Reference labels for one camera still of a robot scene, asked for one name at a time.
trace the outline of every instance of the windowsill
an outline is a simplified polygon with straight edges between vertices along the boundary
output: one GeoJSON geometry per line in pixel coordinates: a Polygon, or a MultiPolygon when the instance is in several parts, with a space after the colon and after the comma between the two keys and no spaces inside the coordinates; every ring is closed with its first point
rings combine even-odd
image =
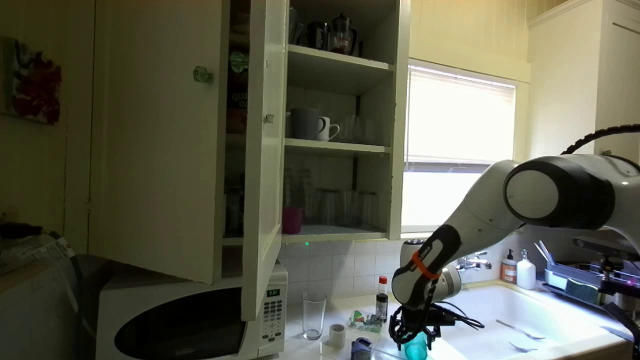
{"type": "Polygon", "coordinates": [[[408,239],[426,239],[431,236],[433,233],[404,233],[400,234],[400,239],[408,240],[408,239]]]}

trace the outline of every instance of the white tall cabinet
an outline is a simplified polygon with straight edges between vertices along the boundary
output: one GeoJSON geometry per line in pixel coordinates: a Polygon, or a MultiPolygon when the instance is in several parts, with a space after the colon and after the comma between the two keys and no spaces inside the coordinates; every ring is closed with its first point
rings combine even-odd
{"type": "MultiPolygon", "coordinates": [[[[572,0],[529,23],[530,157],[557,155],[604,127],[640,122],[640,2],[572,0]]],[[[578,152],[640,158],[638,134],[578,152]]]]}
{"type": "Polygon", "coordinates": [[[233,6],[97,1],[88,253],[209,284],[240,253],[251,320],[282,242],[399,238],[410,13],[408,0],[246,0],[243,38],[230,35],[233,6]],[[290,6],[305,23],[351,17],[361,57],[289,45],[290,6]],[[230,44],[250,57],[245,135],[226,129],[230,44]],[[367,144],[286,138],[285,113],[297,106],[359,115],[377,135],[367,144]],[[375,192],[375,229],[282,235],[290,167],[309,169],[315,188],[375,192]],[[234,172],[244,175],[244,236],[224,238],[234,172]]]}

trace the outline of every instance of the cabinet knob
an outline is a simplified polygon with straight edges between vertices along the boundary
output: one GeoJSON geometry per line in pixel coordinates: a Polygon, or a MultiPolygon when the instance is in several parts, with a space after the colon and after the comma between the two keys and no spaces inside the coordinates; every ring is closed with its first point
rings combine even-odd
{"type": "Polygon", "coordinates": [[[211,83],[213,81],[213,73],[207,71],[204,66],[196,66],[193,68],[193,80],[197,83],[211,83]]]}

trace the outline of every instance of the window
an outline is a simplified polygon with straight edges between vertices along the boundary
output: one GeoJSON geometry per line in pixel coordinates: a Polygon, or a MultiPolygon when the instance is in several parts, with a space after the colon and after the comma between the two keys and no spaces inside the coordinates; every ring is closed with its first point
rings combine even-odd
{"type": "Polygon", "coordinates": [[[435,230],[489,165],[513,158],[516,88],[505,81],[409,66],[403,233],[435,230]]]}

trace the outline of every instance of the pink cup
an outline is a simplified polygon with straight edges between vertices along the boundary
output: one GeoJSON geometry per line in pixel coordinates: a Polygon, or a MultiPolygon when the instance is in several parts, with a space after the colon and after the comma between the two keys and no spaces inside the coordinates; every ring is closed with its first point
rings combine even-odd
{"type": "Polygon", "coordinates": [[[302,208],[282,208],[282,233],[298,234],[302,228],[302,208]]]}

